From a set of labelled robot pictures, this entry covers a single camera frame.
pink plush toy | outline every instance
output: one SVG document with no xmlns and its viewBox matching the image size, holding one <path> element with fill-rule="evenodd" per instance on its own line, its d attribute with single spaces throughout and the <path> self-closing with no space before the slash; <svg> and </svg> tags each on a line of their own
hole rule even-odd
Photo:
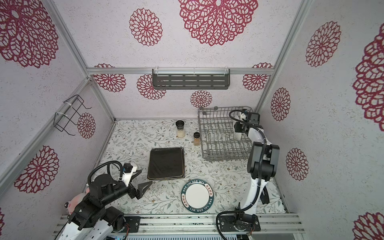
<svg viewBox="0 0 384 240">
<path fill-rule="evenodd" d="M 88 187 L 85 190 L 85 192 L 82 192 L 82 193 L 76 195 L 74 198 L 72 198 L 72 200 L 70 200 L 69 202 L 66 202 L 64 204 L 64 207 L 67 209 L 67 212 L 70 215 L 73 213 L 74 208 L 83 200 L 85 195 L 87 195 L 87 193 L 89 193 L 89 188 Z"/>
</svg>

patterned tablecloth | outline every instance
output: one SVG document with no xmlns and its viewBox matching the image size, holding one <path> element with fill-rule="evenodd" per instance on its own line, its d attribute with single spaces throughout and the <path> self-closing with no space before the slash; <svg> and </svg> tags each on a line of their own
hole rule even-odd
<svg viewBox="0 0 384 240">
<path fill-rule="evenodd" d="M 199 131 L 197 120 L 184 120 L 184 138 L 176 137 L 176 120 L 124 120 L 119 121 L 108 143 L 100 163 L 111 160 L 134 162 L 142 174 L 132 183 L 147 182 L 149 153 L 152 148 L 183 147 L 185 155 L 185 178 L 153 181 L 143 198 L 131 199 L 125 195 L 111 203 L 111 206 L 126 214 L 189 214 L 183 206 L 180 192 L 185 183 L 192 179 L 208 182 L 214 191 L 214 204 L 205 213 L 219 213 L 233 210 L 241 201 L 246 190 L 249 174 L 246 161 L 207 162 L 202 158 L 201 147 L 193 145 L 193 133 Z M 99 170 L 95 175 L 105 173 Z M 111 173 L 118 178 L 118 170 Z M 261 205 L 259 213 L 285 213 L 274 180 L 267 185 L 270 203 Z"/>
</svg>

black cable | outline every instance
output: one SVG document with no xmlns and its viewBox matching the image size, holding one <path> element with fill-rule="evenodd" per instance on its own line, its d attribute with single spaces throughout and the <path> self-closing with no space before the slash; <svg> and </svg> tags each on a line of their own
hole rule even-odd
<svg viewBox="0 0 384 240">
<path fill-rule="evenodd" d="M 117 166 L 115 163 L 108 164 L 108 165 L 107 165 L 107 173 L 108 173 L 109 175 L 111 174 L 111 170 L 110 170 L 110 168 L 109 168 L 110 165 L 113 165 L 113 166 L 115 166 L 117 169 L 119 169 L 119 166 Z"/>
<path fill-rule="evenodd" d="M 220 227 L 219 227 L 219 224 L 218 224 L 218 218 L 223 215 L 223 214 L 234 214 L 234 213 L 238 213 L 238 212 L 245 212 L 247 211 L 248 209 L 250 209 L 251 207 L 253 207 L 253 205 L 256 203 L 258 197 L 259 197 L 259 193 L 260 193 L 260 186 L 261 186 L 261 182 L 262 182 L 262 163 L 263 163 L 263 158 L 264 158 L 264 154 L 265 154 L 265 149 L 266 149 L 266 138 L 265 138 L 265 135 L 263 133 L 263 131 L 261 131 L 259 128 L 257 127 L 254 127 L 253 125 L 247 123 L 247 122 L 244 122 L 244 121 L 241 121 L 239 119 L 236 119 L 234 117 L 231 116 L 231 113 L 233 112 L 242 112 L 242 113 L 245 113 L 244 111 L 242 110 L 232 110 L 229 112 L 229 117 L 235 121 L 238 121 L 238 122 L 242 122 L 244 124 L 246 124 L 247 126 L 251 127 L 251 128 L 254 128 L 256 129 L 258 132 L 260 132 L 260 134 L 263 136 L 263 147 L 262 147 L 262 152 L 260 154 L 260 159 L 259 159 L 259 165 L 258 165 L 258 182 L 257 182 L 257 190 L 256 190 L 256 195 L 255 195 L 255 198 L 253 199 L 252 203 L 243 208 L 243 209 L 239 209 L 239 210 L 232 210 L 232 211 L 224 211 L 224 212 L 221 212 L 219 214 L 217 214 L 216 216 L 216 228 L 217 228 L 217 231 L 218 233 L 220 234 L 220 236 L 224 239 L 224 240 L 227 240 L 225 238 L 225 236 L 223 235 L 223 233 L 221 232 L 220 230 Z"/>
<path fill-rule="evenodd" d="M 121 162 L 119 162 L 119 161 L 108 161 L 108 162 L 105 162 L 105 163 L 97 166 L 95 169 L 93 169 L 91 171 L 91 173 L 88 175 L 88 185 L 91 184 L 92 176 L 97 172 L 97 170 L 99 170 L 100 168 L 102 168 L 104 166 L 112 164 L 112 163 L 116 163 L 120 167 L 120 180 L 121 180 L 122 179 L 122 164 L 121 164 Z"/>
<path fill-rule="evenodd" d="M 64 226 L 60 229 L 59 233 L 56 235 L 56 237 L 54 238 L 54 240 L 56 240 L 56 238 L 60 235 L 60 233 L 62 232 L 62 230 L 64 229 L 65 225 L 67 225 L 68 221 L 64 224 Z"/>
</svg>

wire basket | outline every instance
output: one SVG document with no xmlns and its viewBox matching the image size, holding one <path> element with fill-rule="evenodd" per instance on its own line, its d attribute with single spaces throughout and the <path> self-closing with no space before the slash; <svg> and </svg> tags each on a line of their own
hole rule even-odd
<svg viewBox="0 0 384 240">
<path fill-rule="evenodd" d="M 249 158 L 251 140 L 245 136 L 240 140 L 234 138 L 233 120 L 229 117 L 229 112 L 235 109 L 252 112 L 252 108 L 247 106 L 198 109 L 201 150 L 205 160 L 212 162 Z"/>
</svg>

wall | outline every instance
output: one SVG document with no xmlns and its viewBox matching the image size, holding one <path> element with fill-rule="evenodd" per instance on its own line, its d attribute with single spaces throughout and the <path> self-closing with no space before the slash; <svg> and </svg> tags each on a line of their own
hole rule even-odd
<svg viewBox="0 0 384 240">
<path fill-rule="evenodd" d="M 272 67 L 299 3 L 56 1 L 92 67 Z M 116 117 L 139 119 L 195 118 L 199 106 L 251 105 L 260 98 L 262 78 L 231 75 L 228 90 L 195 93 L 154 90 L 148 75 L 95 77 Z"/>
<path fill-rule="evenodd" d="M 110 120 L 97 98 L 87 86 L 80 96 L 84 105 L 79 108 L 74 122 L 83 123 L 80 131 L 68 124 L 65 132 L 57 129 L 42 144 L 40 151 L 13 186 L 0 199 L 4 226 L 2 238 L 48 239 L 60 216 L 66 213 L 64 203 L 79 194 L 85 186 L 86 176 L 94 167 L 96 155 L 107 135 Z"/>
<path fill-rule="evenodd" d="M 0 15 L 2 174 L 84 76 L 39 1 L 3 1 Z M 66 212 L 63 204 L 82 191 L 110 120 L 90 86 L 81 96 L 92 108 L 80 108 L 80 114 L 90 113 L 95 122 L 87 115 L 80 131 L 68 125 L 76 136 L 55 129 L 41 145 L 0 199 L 1 239 L 49 238 Z"/>
<path fill-rule="evenodd" d="M 0 174 L 84 79 L 51 19 L 33 26 L 22 13 L 42 10 L 42 5 L 27 3 L 24 7 L 7 3 L 0 8 L 5 26 L 0 29 Z M 36 16 L 44 18 L 44 11 Z M 42 26 L 47 30 L 32 36 Z M 18 40 L 20 36 L 27 40 Z"/>
<path fill-rule="evenodd" d="M 261 112 L 308 239 L 384 237 L 383 10 L 315 1 Z"/>
</svg>

